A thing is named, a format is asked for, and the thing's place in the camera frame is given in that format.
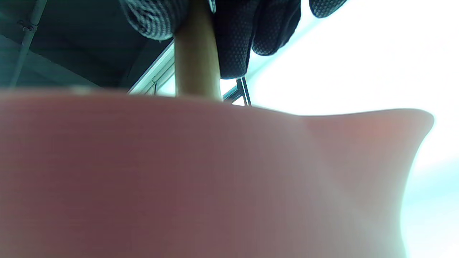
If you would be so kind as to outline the person's right hand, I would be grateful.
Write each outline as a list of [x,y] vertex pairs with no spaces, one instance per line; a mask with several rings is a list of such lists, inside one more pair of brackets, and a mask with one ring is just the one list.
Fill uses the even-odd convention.
[[[302,16],[301,0],[207,0],[218,49],[220,78],[246,75],[250,53],[266,57],[284,47]],[[164,41],[185,24],[190,0],[120,0],[128,23],[140,35]]]

